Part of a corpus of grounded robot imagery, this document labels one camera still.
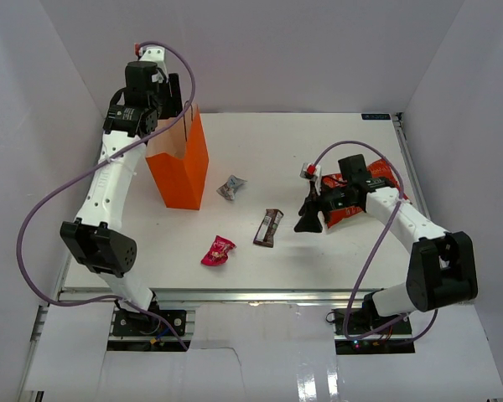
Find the silver snack packet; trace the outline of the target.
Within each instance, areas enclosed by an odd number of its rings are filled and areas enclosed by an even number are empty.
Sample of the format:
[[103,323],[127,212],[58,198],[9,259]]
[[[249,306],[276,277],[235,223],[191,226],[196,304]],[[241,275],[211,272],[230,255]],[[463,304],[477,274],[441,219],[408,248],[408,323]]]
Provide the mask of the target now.
[[234,201],[237,191],[246,183],[245,179],[230,175],[226,182],[216,189],[216,192],[225,200]]

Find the red snack packet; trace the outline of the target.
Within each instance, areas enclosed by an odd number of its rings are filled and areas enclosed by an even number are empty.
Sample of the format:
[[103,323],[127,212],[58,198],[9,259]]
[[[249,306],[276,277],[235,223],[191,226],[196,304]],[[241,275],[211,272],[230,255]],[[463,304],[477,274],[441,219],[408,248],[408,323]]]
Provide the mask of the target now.
[[224,265],[229,258],[229,252],[235,248],[236,244],[231,240],[217,235],[200,263],[208,267]]

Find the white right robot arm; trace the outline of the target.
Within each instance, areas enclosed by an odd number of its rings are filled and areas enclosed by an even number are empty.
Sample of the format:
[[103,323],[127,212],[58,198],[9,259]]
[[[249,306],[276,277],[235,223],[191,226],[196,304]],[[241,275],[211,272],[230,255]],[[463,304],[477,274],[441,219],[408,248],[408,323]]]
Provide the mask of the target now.
[[303,165],[300,175],[309,181],[309,195],[294,230],[319,233],[333,212],[358,207],[382,222],[405,247],[410,255],[406,280],[366,298],[361,321],[368,332],[384,332],[394,315],[427,312],[477,297],[474,247],[465,232],[449,232],[427,219],[391,179],[373,176],[362,155],[341,159],[339,166],[342,184],[330,187],[318,165]]

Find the brown chocolate bar wrapper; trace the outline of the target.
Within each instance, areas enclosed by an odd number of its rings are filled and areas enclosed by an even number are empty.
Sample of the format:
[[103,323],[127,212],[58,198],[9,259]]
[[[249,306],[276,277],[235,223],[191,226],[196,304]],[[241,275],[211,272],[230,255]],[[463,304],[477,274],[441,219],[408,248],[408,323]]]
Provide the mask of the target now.
[[254,245],[273,248],[274,236],[284,213],[280,209],[267,209],[253,239]]

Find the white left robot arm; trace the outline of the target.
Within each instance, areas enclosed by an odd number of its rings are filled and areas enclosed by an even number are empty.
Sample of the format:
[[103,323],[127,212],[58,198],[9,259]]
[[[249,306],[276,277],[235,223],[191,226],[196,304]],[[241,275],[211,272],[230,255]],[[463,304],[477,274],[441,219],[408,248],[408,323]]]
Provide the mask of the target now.
[[183,105],[179,77],[163,61],[138,60],[125,68],[126,84],[110,101],[103,123],[98,169],[74,221],[63,222],[60,237],[76,262],[98,275],[123,303],[137,306],[132,325],[143,334],[155,332],[160,313],[151,308],[154,294],[133,272],[136,242],[122,234],[122,214],[143,138],[163,118],[176,117]]

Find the large red chip bag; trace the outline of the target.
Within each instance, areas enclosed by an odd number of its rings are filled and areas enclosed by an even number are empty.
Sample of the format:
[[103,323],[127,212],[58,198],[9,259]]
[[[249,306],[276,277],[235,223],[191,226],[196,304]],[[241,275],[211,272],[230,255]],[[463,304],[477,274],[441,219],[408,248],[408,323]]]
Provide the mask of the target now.
[[[395,188],[399,189],[399,183],[394,177],[390,166],[383,158],[374,161],[367,166],[373,178],[384,178],[386,181],[392,183]],[[321,189],[325,191],[330,188],[343,188],[346,186],[345,180],[341,173],[331,173],[322,177]],[[331,229],[343,219],[348,219],[362,212],[358,206],[343,207],[341,209],[329,212],[329,217],[324,221],[327,229]]]

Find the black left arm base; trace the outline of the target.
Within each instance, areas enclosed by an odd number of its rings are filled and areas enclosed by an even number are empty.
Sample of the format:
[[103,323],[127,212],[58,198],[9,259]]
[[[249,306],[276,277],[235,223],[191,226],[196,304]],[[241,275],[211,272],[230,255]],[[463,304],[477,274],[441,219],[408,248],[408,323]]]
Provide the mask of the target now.
[[138,311],[116,307],[111,335],[117,338],[150,337],[157,342],[166,336],[174,338],[169,325],[180,337],[185,335],[185,310],[161,310],[158,304],[153,302],[149,311],[162,317],[164,322]]

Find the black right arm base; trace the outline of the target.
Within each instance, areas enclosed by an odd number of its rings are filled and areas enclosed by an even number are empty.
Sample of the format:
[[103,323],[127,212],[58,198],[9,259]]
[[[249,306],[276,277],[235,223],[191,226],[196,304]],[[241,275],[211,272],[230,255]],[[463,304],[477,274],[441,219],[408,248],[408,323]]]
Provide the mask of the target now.
[[[333,309],[325,316],[325,321],[334,329],[334,344],[337,356],[382,355],[382,354],[412,354],[415,353],[412,341],[412,325],[408,318],[395,323],[369,337],[360,340],[349,340],[343,333],[344,309]],[[357,312],[350,315],[347,331],[351,337],[359,337],[366,332],[373,331],[391,317],[379,318],[371,322]]]

